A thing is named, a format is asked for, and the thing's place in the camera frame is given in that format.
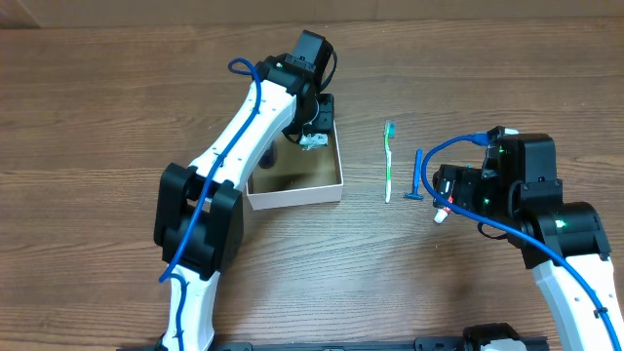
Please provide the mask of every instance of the black metal base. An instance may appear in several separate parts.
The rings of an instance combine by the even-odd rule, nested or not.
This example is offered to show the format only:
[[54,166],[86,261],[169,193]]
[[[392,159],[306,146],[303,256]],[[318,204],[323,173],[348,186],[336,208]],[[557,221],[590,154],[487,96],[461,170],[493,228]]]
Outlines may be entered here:
[[[550,351],[546,337],[521,337],[526,351]],[[149,346],[138,349],[117,351],[166,351],[162,346]],[[300,343],[281,345],[256,345],[248,342],[226,342],[213,344],[210,351],[473,351],[465,345],[461,336],[425,336],[415,341],[372,341],[372,342],[332,342]]]

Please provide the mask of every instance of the wooden table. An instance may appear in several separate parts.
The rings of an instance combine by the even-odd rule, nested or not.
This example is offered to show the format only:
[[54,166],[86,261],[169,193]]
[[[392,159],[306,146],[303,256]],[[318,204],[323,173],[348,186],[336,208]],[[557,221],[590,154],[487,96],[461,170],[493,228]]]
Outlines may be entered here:
[[[289,52],[307,28],[339,61],[328,91],[339,204],[252,212],[218,289],[220,340],[406,340],[550,311],[511,245],[410,189],[416,148],[496,125],[550,134],[565,200],[600,212],[624,289],[624,20],[430,20],[0,31],[0,350],[112,350],[166,329],[152,242],[158,180],[210,145],[249,80],[234,57]],[[383,203],[382,134],[394,193]],[[435,160],[480,164],[454,147]]]

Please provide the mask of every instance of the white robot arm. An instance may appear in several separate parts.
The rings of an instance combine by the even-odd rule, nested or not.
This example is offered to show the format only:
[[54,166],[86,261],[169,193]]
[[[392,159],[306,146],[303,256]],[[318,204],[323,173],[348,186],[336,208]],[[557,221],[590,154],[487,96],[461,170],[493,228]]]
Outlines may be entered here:
[[[620,341],[624,340],[624,322],[617,303],[611,259],[597,254],[570,256],[567,262],[596,291]],[[532,269],[555,319],[565,351],[612,350],[605,323],[594,315],[596,307],[578,283],[563,268],[548,260]]]
[[[242,132],[256,106],[252,82],[243,105],[220,137],[188,168],[170,164],[161,177],[154,241],[169,263],[188,235],[186,250],[174,266],[169,327],[156,350],[206,351],[215,331],[212,316],[219,276],[231,265],[243,235],[242,190],[260,158],[280,134],[327,133],[333,122],[333,99],[320,94],[331,76],[321,83],[333,47],[324,37],[304,31],[292,55],[268,57],[255,67],[261,90],[257,114]],[[322,109],[319,99],[328,101]],[[324,125],[315,118],[328,113]],[[235,140],[228,153],[226,146]],[[211,179],[209,172],[221,162]],[[198,213],[187,230],[200,189],[208,186],[210,211]]]
[[[242,191],[260,157],[270,147],[275,137],[293,121],[296,96],[288,94],[286,87],[267,80],[262,82],[261,87],[262,102],[259,113],[229,152],[223,166],[214,175],[213,182],[222,184],[229,180],[234,184],[234,189]],[[252,83],[245,102],[225,131],[206,152],[191,163],[191,167],[197,168],[196,175],[205,177],[208,174],[218,154],[249,117],[254,108],[255,96],[255,83]],[[181,265],[175,267],[174,273],[183,278],[187,285],[186,294],[184,300],[181,300],[181,282],[171,279],[169,327],[162,340],[163,346],[169,351],[178,351],[179,335],[182,333],[184,351],[206,351],[215,336],[213,306],[220,273],[216,271],[208,281],[202,280],[199,273]],[[183,308],[179,318],[181,320],[179,331],[176,314],[181,303]]]

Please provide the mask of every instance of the white cardboard box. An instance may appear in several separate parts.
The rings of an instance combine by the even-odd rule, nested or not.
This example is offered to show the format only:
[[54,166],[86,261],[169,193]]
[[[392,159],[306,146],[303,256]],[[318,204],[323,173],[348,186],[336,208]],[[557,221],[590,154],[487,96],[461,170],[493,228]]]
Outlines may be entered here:
[[310,151],[275,139],[277,158],[267,170],[256,167],[247,182],[247,198],[254,210],[338,202],[342,199],[342,164],[335,123],[329,145]]

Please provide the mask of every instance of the green toothbrush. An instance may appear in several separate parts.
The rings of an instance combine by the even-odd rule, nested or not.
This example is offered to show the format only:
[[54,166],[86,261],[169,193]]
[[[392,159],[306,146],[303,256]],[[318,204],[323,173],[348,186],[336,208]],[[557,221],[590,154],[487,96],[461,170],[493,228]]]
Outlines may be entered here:
[[386,121],[384,130],[384,140],[386,147],[386,204],[390,202],[390,193],[392,192],[392,152],[388,139],[393,138],[397,132],[397,124],[394,121]]

